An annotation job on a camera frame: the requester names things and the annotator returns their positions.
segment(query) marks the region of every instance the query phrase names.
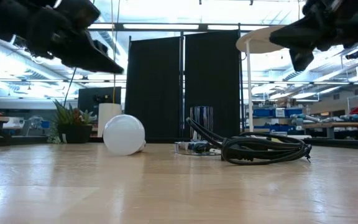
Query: table leg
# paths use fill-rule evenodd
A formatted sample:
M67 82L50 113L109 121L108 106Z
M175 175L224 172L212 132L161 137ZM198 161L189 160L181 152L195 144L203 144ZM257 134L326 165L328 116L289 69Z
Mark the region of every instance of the table leg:
M251 59L250 59L250 50L249 42L247 40L247 82L248 82L248 121L249 121L249 131L254 131L254 109L252 107L252 83L251 83Z
M335 139L334 128L326 128L326 130L327 130L327 137L330 139Z

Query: power cord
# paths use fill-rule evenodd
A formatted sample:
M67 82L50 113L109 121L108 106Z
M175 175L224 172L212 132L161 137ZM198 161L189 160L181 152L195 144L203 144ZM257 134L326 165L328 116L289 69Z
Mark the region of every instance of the power cord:
M74 80L74 76L75 76L76 71L77 71L77 68L74 68L73 76L71 77L70 84L68 85L67 92L66 92L66 96L65 96L65 102L64 102L63 106L66 106L67 96L68 96L68 93L69 93L69 91L70 91L71 84L73 83L73 80Z
M308 161L310 159L311 145L306 145L299 139L265 133L242 133L240 136L224 138L208 131L191 118L186 121L201 137L220 149L222 159L231 164L267 165L294 161L302 157L306 157ZM268 138L278 139L280 142L273 142Z
M247 59L247 56L248 56L248 55L247 55L247 53L246 53L246 56L245 56L244 58L242 58L241 60L243 61L243 60Z

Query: black panel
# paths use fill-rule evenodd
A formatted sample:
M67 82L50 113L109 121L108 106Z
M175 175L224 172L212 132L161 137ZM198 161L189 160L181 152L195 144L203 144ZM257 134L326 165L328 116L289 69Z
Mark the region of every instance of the black panel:
M95 96L108 96L111 101L107 103L112 103L112 96L114 95L114 103L121 104L121 87L115 87L115 93L113 93L114 87L80 89L78 92L78 109L93 111L93 115L98 115L99 104L94 100Z
M240 71L237 30L187 35L185 39L185 116L192 106L212 106L214 132L240 132ZM186 136L190 135L186 125Z
M179 137L180 38L131 42L125 113L138 118L149 139Z

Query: potted plant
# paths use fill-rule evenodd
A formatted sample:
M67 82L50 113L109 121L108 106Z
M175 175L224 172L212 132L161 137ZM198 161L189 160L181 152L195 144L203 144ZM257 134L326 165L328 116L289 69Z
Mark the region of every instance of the potted plant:
M90 123L96 119L92 112L82 112L78 108L65 108L59 101L54 101L56 106L55 124L61 142L63 143L86 143L89 141L92 125Z

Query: white cylinder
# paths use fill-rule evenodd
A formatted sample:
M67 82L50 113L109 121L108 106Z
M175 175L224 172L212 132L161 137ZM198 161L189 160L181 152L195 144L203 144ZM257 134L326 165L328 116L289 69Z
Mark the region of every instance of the white cylinder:
M128 156L143 151L145 146L143 124L131 115L115 116L104 128L103 141L107 149L118 156Z
M111 118L122 114L122 106L115 103L100 103L98 116L98 138L103 136L104 127Z
M249 131L254 131L254 109L252 105L252 83L251 83L251 53L249 49L249 42L251 40L248 39L247 44L247 74L248 74L248 121L249 121Z

